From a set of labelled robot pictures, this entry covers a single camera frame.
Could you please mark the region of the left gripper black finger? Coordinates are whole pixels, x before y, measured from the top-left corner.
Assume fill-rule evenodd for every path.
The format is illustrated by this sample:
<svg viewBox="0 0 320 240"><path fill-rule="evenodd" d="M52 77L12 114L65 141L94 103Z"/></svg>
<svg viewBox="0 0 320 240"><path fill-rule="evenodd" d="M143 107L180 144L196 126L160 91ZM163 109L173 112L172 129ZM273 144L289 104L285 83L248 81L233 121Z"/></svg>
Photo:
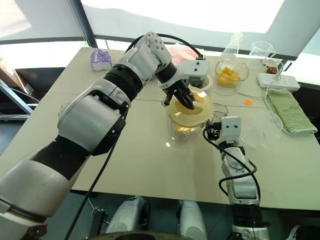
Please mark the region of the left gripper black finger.
<svg viewBox="0 0 320 240"><path fill-rule="evenodd" d="M172 100L172 98L173 98L173 95L174 95L173 92L166 92L166 93L165 93L165 97L164 97L164 99L162 100L162 105L163 105L164 107L167 107L167 106L170 105L170 102L171 102L171 100Z"/></svg>
<svg viewBox="0 0 320 240"><path fill-rule="evenodd" d="M187 109L194 110L194 96L193 93L187 89L187 90L181 90L178 89L174 92L174 96L176 99Z"/></svg>

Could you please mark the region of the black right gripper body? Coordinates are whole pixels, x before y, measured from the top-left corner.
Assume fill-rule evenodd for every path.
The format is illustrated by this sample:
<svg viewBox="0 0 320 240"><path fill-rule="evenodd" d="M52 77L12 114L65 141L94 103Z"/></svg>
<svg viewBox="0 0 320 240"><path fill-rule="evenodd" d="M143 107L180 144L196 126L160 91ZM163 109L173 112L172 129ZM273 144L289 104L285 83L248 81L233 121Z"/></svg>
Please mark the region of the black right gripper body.
<svg viewBox="0 0 320 240"><path fill-rule="evenodd" d="M205 123L204 135L210 141L216 141L220 137L221 129L222 129L221 122L211 122L210 120L208 120Z"/></svg>

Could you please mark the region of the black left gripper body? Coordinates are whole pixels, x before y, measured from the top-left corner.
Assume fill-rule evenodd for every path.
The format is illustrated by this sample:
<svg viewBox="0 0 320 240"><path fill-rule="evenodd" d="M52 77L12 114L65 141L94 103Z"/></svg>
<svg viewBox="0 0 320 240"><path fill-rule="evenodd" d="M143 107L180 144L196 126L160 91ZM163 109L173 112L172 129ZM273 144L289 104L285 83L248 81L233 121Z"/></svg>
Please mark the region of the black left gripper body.
<svg viewBox="0 0 320 240"><path fill-rule="evenodd" d="M188 79L170 79L163 84L163 91L166 94L175 94L178 91L183 94L192 95L192 90L189 88Z"/></svg>

